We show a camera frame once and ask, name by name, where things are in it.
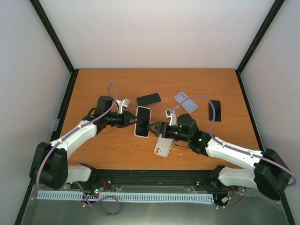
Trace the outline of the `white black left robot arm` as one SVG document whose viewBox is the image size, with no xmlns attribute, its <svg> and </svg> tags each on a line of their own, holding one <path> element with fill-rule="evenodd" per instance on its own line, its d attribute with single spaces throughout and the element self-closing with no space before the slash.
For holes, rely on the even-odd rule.
<svg viewBox="0 0 300 225">
<path fill-rule="evenodd" d="M 37 147 L 30 168 L 30 178 L 37 185 L 59 189 L 64 184 L 81 182 L 94 188 L 98 178 L 89 165 L 69 165 L 68 159 L 87 140 L 98 135 L 107 126 L 125 128 L 136 123 L 136 116 L 127 111 L 129 100 L 115 100 L 101 96 L 97 106 L 83 117 L 80 123 L 64 136 Z"/>
</svg>

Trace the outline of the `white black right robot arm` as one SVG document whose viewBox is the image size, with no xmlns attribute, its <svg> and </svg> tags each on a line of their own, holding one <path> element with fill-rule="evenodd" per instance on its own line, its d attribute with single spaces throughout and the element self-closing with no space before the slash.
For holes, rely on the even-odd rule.
<svg viewBox="0 0 300 225">
<path fill-rule="evenodd" d="M 196 154 L 219 158 L 239 166 L 232 169 L 217 166 L 211 183 L 215 186 L 240 186 L 257 189 L 265 197 L 280 200 L 291 179 L 290 170 L 272 149 L 250 150 L 227 143 L 200 130 L 189 115 L 180 115 L 176 125 L 155 122 L 147 125 L 155 136 L 188 143 Z"/>
</svg>

